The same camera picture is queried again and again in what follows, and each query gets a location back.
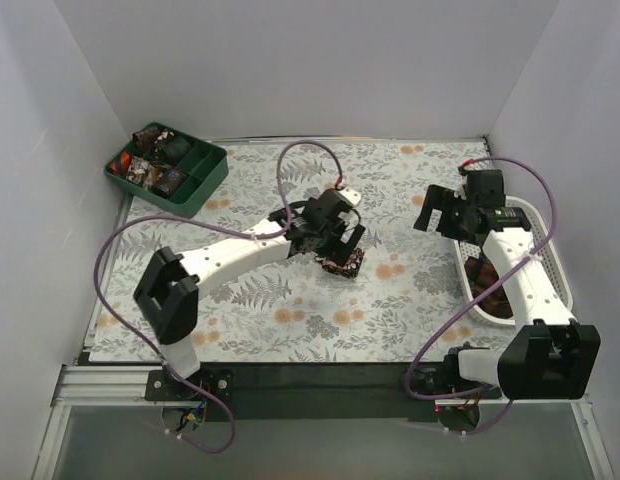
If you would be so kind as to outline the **brown blue floral tie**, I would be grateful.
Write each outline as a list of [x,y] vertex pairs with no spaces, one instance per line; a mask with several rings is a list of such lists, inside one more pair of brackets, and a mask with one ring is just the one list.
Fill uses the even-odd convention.
[[178,168],[165,171],[153,184],[152,192],[162,198],[170,198],[188,178],[188,175]]

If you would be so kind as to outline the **pink rose floral tie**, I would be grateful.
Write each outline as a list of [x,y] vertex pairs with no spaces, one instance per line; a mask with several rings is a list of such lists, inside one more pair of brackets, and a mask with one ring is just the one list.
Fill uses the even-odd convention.
[[315,262],[318,263],[322,270],[328,274],[346,279],[354,279],[359,275],[364,256],[365,250],[357,247],[352,251],[348,259],[343,264],[337,264],[335,261],[327,257],[320,256],[315,258]]

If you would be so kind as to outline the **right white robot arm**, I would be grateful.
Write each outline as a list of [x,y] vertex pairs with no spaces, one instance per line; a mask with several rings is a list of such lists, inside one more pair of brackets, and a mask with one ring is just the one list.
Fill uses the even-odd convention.
[[460,197],[431,185],[415,229],[426,230],[435,210],[441,213],[437,232],[478,246],[495,268],[515,322],[515,336],[500,352],[451,349],[435,375],[436,385],[459,398],[478,384],[498,387],[511,400],[581,398],[601,338],[595,326],[576,320],[534,258],[525,211],[506,205],[500,187],[468,189]]

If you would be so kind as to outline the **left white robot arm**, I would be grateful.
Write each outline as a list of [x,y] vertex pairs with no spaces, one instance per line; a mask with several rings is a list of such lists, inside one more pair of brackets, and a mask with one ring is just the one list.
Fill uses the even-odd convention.
[[159,355],[170,374],[168,387],[183,400],[195,398],[203,386],[192,332],[198,323],[199,301],[212,290],[263,265],[313,253],[339,267],[353,258],[365,227],[350,232],[341,216],[318,229],[301,216],[283,233],[283,214],[275,212],[240,238],[229,238],[195,250],[157,250],[133,298],[158,342]]

